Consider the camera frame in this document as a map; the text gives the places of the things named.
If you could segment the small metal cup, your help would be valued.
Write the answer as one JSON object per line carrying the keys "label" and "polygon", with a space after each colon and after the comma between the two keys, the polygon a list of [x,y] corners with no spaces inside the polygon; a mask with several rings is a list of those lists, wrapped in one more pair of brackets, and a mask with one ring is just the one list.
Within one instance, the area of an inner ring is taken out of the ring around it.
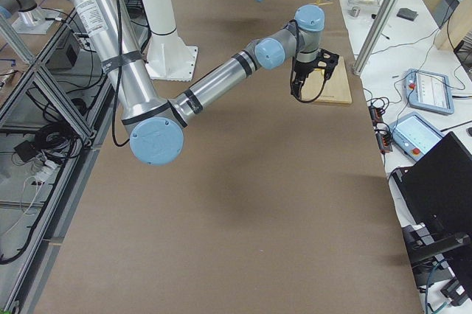
{"label": "small metal cup", "polygon": [[353,18],[359,17],[360,12],[361,12],[361,8],[360,8],[360,7],[352,7],[352,8],[350,9],[350,15],[351,15]]}

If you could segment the wooden cutting board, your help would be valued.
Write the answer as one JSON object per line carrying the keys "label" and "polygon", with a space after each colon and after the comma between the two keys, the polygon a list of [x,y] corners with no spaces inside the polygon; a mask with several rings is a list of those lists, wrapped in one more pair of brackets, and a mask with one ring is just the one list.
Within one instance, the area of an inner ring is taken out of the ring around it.
{"label": "wooden cutting board", "polygon": [[[302,87],[302,100],[311,100],[320,92],[323,74],[322,69],[310,73]],[[340,56],[333,75],[325,83],[323,92],[314,103],[351,104],[352,102],[344,58]]]}

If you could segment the black pad on table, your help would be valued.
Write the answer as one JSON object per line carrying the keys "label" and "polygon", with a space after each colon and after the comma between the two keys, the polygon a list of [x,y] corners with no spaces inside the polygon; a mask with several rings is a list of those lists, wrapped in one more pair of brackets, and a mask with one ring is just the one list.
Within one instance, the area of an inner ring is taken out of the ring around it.
{"label": "black pad on table", "polygon": [[418,17],[418,13],[417,11],[403,7],[398,10],[396,16],[407,21],[414,21]]}

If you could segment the black usb hub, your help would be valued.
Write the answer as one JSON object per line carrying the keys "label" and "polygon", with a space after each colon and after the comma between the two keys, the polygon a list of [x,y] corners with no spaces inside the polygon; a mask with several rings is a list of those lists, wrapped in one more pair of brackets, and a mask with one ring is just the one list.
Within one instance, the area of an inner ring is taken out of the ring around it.
{"label": "black usb hub", "polygon": [[382,154],[386,154],[392,152],[392,133],[388,124],[384,122],[383,112],[381,108],[369,106],[369,115],[379,150]]}

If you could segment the far teach pendant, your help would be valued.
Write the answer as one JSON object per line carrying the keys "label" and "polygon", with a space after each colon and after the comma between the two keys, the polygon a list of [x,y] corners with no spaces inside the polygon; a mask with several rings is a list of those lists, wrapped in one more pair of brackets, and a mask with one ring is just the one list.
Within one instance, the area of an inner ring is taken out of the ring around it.
{"label": "far teach pendant", "polygon": [[404,91],[410,106],[443,115],[452,115],[454,102],[447,75],[409,69]]}

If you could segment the teach pendant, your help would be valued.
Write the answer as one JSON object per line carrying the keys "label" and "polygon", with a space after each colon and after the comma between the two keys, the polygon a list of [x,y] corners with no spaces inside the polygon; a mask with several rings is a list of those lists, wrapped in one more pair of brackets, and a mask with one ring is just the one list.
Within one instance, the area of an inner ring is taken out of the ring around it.
{"label": "teach pendant", "polygon": [[419,161],[444,134],[419,113],[412,112],[390,126],[394,143],[411,159]]}
{"label": "teach pendant", "polygon": [[443,115],[452,115],[454,102],[447,75],[409,69],[404,91],[410,106]]}

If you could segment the near teach pendant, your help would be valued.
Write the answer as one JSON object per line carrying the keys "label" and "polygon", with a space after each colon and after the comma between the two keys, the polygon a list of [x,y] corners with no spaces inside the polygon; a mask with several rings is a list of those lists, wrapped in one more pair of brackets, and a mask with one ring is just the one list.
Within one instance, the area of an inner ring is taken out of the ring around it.
{"label": "near teach pendant", "polygon": [[390,126],[394,143],[411,159],[419,161],[444,134],[419,113],[412,112]]}

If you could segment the black monitor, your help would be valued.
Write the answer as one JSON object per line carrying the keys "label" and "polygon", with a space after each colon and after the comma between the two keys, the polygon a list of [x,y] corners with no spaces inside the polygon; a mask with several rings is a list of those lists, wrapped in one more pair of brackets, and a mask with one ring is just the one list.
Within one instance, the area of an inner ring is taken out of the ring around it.
{"label": "black monitor", "polygon": [[416,224],[431,235],[420,246],[405,237],[410,262],[442,254],[471,295],[471,153],[457,136],[446,134],[415,165],[393,173]]}

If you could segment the grey control box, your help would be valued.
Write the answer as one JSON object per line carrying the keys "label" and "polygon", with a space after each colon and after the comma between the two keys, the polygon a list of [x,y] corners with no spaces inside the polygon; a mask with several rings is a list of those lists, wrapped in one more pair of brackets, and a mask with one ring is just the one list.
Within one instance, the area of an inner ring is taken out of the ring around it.
{"label": "grey control box", "polygon": [[56,50],[46,63],[48,69],[71,69],[80,53],[80,45],[72,35],[65,35],[59,41]]}

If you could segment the white power strip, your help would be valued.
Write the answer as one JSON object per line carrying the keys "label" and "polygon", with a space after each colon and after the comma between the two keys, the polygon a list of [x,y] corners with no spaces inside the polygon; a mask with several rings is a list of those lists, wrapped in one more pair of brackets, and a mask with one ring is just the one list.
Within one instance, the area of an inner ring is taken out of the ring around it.
{"label": "white power strip", "polygon": [[43,166],[35,174],[35,181],[41,184],[46,182],[58,167],[59,165],[54,161],[45,160]]}

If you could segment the aluminium frame post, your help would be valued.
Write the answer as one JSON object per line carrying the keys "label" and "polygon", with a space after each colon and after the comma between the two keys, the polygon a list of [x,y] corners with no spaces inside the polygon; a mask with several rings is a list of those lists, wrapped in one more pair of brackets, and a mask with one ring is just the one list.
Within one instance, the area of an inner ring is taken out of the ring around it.
{"label": "aluminium frame post", "polygon": [[361,51],[358,54],[358,57],[353,64],[353,74],[356,76],[361,76],[364,67],[366,66],[369,57],[371,56],[375,45],[377,44],[381,34],[383,33],[384,27],[397,4],[398,0],[383,0],[382,5],[376,15],[367,36],[364,41]]}

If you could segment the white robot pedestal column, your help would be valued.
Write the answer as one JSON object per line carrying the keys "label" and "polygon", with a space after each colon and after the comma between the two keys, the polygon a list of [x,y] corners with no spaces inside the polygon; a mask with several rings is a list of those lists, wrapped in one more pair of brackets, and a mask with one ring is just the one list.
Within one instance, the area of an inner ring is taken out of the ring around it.
{"label": "white robot pedestal column", "polygon": [[146,68],[154,80],[190,81],[198,48],[180,38],[171,0],[142,0],[151,38]]}

